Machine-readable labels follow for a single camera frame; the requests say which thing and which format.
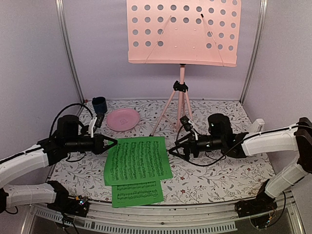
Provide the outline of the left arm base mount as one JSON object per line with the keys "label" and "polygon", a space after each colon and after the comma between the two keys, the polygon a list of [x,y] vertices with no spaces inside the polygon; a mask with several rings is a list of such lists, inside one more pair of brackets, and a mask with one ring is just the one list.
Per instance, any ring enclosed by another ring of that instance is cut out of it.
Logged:
{"label": "left arm base mount", "polygon": [[67,194],[57,194],[53,203],[47,204],[47,208],[66,215],[86,217],[89,211],[87,196],[70,197]]}

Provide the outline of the green sheet music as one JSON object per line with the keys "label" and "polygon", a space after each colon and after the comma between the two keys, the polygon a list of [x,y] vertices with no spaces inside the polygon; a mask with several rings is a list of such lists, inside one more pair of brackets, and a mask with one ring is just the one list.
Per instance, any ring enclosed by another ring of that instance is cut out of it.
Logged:
{"label": "green sheet music", "polygon": [[112,186],[112,207],[150,205],[164,200],[160,181]]}
{"label": "green sheet music", "polygon": [[145,183],[173,177],[162,136],[120,138],[108,151],[106,186]]}

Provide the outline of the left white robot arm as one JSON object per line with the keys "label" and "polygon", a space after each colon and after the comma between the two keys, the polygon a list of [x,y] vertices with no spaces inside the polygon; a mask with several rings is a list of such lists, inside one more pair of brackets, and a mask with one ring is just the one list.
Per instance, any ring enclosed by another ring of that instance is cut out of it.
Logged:
{"label": "left white robot arm", "polygon": [[0,161],[0,211],[20,205],[46,203],[51,210],[66,215],[86,217],[89,203],[81,195],[69,196],[68,190],[58,181],[50,180],[39,185],[11,185],[14,179],[36,169],[55,165],[71,153],[91,152],[100,155],[117,145],[117,140],[95,133],[101,127],[104,114],[97,114],[88,125],[75,115],[58,119],[54,133],[38,141],[29,149]]}

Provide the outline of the pink music stand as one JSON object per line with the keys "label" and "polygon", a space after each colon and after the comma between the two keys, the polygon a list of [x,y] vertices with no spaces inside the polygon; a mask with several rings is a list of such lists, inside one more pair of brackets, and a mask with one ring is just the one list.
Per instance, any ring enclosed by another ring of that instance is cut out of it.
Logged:
{"label": "pink music stand", "polygon": [[128,61],[236,67],[242,2],[239,0],[129,0]]}

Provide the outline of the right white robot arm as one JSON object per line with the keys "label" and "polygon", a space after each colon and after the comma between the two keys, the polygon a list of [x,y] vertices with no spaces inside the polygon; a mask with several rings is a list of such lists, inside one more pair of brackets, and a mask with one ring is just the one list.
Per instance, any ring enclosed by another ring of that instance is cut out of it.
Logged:
{"label": "right white robot arm", "polygon": [[261,153],[296,152],[296,158],[276,176],[265,181],[256,197],[242,204],[239,210],[249,206],[261,213],[268,207],[274,207],[276,197],[312,172],[312,123],[306,117],[281,129],[240,134],[233,133],[229,117],[223,114],[208,117],[208,135],[198,133],[186,116],[180,122],[188,134],[176,140],[169,154],[186,162],[190,161],[190,155],[198,157],[201,152],[216,150],[232,158],[246,158]]}

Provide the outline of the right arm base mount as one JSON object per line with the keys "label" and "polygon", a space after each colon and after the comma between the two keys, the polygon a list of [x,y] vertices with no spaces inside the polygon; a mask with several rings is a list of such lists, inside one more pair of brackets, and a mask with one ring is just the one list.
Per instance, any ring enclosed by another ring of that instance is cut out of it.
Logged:
{"label": "right arm base mount", "polygon": [[274,198],[271,198],[264,192],[261,192],[254,199],[241,200],[235,203],[234,209],[237,212],[238,217],[258,215],[272,211],[273,214],[266,214],[251,219],[251,224],[254,227],[264,229],[269,226],[277,209],[277,203]]}

